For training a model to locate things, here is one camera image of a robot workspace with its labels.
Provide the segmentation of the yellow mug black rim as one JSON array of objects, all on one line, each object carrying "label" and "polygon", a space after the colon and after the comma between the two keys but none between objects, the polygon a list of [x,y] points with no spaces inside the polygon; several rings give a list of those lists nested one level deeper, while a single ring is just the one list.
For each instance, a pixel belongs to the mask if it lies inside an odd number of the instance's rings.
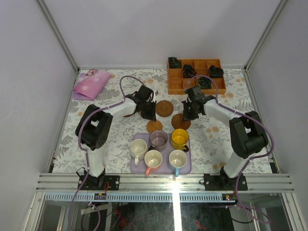
[{"label": "yellow mug black rim", "polygon": [[171,133],[171,145],[176,150],[182,150],[184,152],[189,151],[187,146],[189,141],[189,134],[186,130],[178,128]]}]

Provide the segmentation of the dark grooved wooden coaster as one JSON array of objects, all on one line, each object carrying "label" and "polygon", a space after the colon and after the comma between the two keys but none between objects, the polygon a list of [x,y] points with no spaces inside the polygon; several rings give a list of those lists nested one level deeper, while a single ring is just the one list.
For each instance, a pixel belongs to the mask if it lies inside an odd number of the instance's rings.
[{"label": "dark grooved wooden coaster", "polygon": [[168,117],[172,115],[174,111],[174,106],[170,101],[159,101],[156,104],[156,113],[161,117]]},{"label": "dark grooved wooden coaster", "polygon": [[184,120],[183,114],[176,114],[171,119],[171,125],[174,129],[187,130],[191,126],[190,120]]}]

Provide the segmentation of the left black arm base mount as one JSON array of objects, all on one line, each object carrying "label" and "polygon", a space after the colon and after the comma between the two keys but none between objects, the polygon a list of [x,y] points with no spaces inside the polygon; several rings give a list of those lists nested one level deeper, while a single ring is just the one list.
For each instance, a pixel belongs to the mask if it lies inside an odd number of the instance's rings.
[{"label": "left black arm base mount", "polygon": [[119,175],[106,175],[105,170],[98,177],[91,176],[84,167],[76,171],[79,177],[78,189],[91,191],[118,191]]}]

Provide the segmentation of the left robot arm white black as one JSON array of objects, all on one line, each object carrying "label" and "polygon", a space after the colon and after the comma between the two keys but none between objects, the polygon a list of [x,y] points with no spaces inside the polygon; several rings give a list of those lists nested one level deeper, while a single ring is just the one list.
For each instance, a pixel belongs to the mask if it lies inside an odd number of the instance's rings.
[{"label": "left robot arm white black", "polygon": [[86,152],[86,171],[89,173],[89,185],[100,190],[105,186],[102,154],[99,149],[108,138],[114,121],[135,113],[143,119],[156,121],[156,93],[142,85],[138,91],[124,96],[124,100],[114,105],[100,108],[91,104],[84,112],[75,131],[78,145]]}]

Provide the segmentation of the light wooden coaster front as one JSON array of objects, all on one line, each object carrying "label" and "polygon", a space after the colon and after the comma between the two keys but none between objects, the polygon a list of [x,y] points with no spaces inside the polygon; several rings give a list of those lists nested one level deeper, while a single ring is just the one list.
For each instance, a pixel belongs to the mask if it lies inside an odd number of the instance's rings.
[{"label": "light wooden coaster front", "polygon": [[163,125],[162,123],[157,120],[157,121],[149,121],[146,125],[146,130],[149,132],[149,133],[152,133],[156,130],[162,130],[163,129]]}]

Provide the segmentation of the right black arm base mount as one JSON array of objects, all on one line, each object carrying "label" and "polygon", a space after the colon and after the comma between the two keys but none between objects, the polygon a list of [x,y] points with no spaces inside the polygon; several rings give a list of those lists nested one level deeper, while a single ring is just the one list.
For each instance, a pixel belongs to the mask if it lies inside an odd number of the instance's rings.
[{"label": "right black arm base mount", "polygon": [[[206,191],[235,191],[237,177],[228,178],[226,175],[204,174],[203,179],[199,180],[199,184],[205,187]],[[242,174],[237,184],[238,191],[247,191],[247,180]]]}]

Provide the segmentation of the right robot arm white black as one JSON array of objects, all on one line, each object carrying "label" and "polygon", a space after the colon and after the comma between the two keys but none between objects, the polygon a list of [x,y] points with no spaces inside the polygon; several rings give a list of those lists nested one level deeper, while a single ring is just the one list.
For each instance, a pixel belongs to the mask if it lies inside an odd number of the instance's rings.
[{"label": "right robot arm white black", "polygon": [[195,120],[199,115],[206,115],[230,129],[233,153],[227,164],[220,171],[220,186],[225,190],[232,189],[236,177],[248,163],[250,157],[256,156],[268,145],[268,138],[257,112],[241,113],[218,102],[215,96],[205,96],[199,86],[184,91],[188,98],[183,101],[183,119]]}]

